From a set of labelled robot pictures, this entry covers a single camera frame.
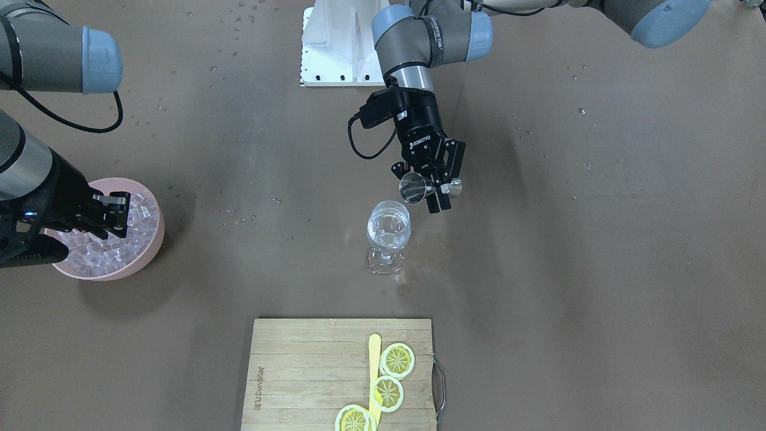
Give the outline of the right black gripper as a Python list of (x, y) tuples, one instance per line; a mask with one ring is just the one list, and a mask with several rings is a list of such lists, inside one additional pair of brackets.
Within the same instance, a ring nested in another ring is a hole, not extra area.
[(90, 187), (78, 169), (52, 153), (49, 174), (24, 203), (24, 221), (61, 232), (87, 232), (101, 240), (126, 238), (130, 202), (128, 192), (105, 195)]

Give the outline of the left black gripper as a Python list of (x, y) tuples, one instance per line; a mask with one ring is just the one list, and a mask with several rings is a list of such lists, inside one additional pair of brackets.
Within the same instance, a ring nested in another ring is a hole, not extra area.
[(426, 198), (430, 214), (452, 208), (451, 200), (462, 193), (460, 170), (467, 144), (446, 136), (435, 94), (421, 89), (405, 89), (410, 106), (404, 117), (395, 117), (400, 157), (391, 172), (397, 178), (407, 174), (423, 175), (432, 180), (436, 191)]

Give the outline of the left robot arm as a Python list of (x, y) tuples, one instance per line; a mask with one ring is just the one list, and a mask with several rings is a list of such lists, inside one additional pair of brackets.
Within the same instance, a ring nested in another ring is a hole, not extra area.
[(494, 43), (492, 16), (530, 17), (569, 6), (594, 9), (634, 42), (665, 47), (703, 19), (709, 1), (407, 1), (372, 19), (373, 46), (385, 87), (375, 91), (348, 121), (366, 130), (391, 120), (400, 160), (391, 167), (402, 199), (424, 202), (432, 214), (451, 208), (461, 193), (467, 145), (443, 130), (430, 71), (478, 60)]

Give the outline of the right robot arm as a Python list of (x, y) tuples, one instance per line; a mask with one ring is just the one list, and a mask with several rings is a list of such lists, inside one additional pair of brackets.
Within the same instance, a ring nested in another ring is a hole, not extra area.
[[(69, 24), (43, 1), (2, 2), (2, 90), (14, 91), (47, 117), (85, 133), (110, 133), (125, 117), (118, 95), (123, 58), (107, 32)], [(85, 126), (55, 114), (35, 91), (113, 95), (117, 120)], [(105, 195), (48, 145), (2, 113), (2, 202), (36, 229), (126, 237), (129, 193)]]

